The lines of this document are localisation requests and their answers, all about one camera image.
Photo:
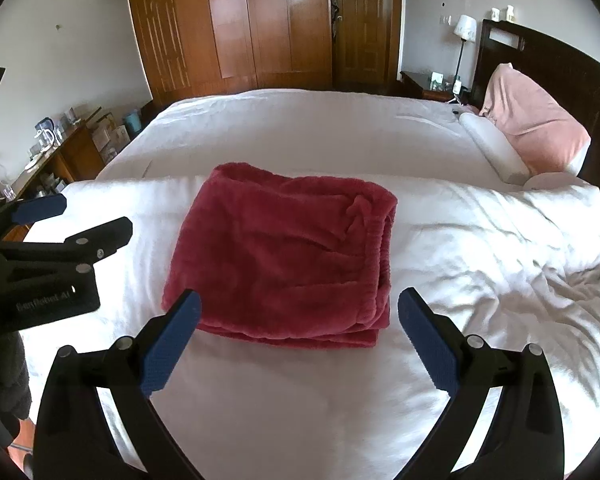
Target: pink pillow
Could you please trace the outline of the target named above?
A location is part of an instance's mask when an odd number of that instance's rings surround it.
[[[564,171],[590,141],[582,124],[510,64],[491,76],[480,115],[505,134],[532,174]]]

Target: blue gripper pad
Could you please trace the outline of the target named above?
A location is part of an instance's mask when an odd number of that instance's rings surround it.
[[[146,398],[164,388],[200,321],[202,304],[196,292],[190,291],[175,308],[170,322],[144,355],[140,389]]]
[[[11,221],[14,224],[33,224],[46,218],[60,216],[66,209],[66,197],[64,195],[50,195],[27,200],[17,206],[11,213]]]
[[[458,359],[438,331],[435,316],[414,288],[407,288],[400,294],[398,318],[402,329],[415,347],[435,387],[445,390],[453,398],[460,387]]]

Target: dark wooden headboard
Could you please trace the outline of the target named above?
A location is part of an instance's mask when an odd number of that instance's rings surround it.
[[[518,46],[491,38],[499,31],[518,37]],[[600,188],[600,63],[546,34],[515,23],[482,22],[480,51],[470,103],[482,107],[491,74],[513,63],[568,110],[589,132],[591,147],[579,177]]]

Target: folded towel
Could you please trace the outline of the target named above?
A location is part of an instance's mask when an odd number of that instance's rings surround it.
[[[184,223],[162,307],[190,288],[200,330],[300,348],[371,347],[389,325],[397,199],[353,178],[215,168]]]

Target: bed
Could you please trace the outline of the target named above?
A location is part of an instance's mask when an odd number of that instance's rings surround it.
[[[364,351],[270,348],[196,333],[152,402],[206,478],[393,478],[448,399],[397,321],[407,286],[493,346],[540,343],[561,403],[566,471],[582,463],[574,478],[593,478],[589,462],[600,466],[600,65],[510,23],[497,27],[521,40],[505,46],[490,38],[495,26],[484,22],[472,103],[484,98],[497,64],[513,62],[589,129],[581,176],[598,187],[528,192],[504,184],[458,123],[459,105],[296,90],[175,104],[94,182],[69,186],[65,215],[37,223],[27,237],[61,240],[123,215],[134,223],[129,245],[95,267],[99,311],[23,332],[32,418],[59,346],[106,348],[161,314],[190,203],[215,165],[243,160],[289,175],[362,176],[397,195],[392,319]],[[546,62],[549,54],[555,62]],[[567,92],[566,78],[577,77],[577,91]],[[458,466],[475,457],[497,395]],[[123,456],[137,464],[112,399],[106,392],[101,399]]]

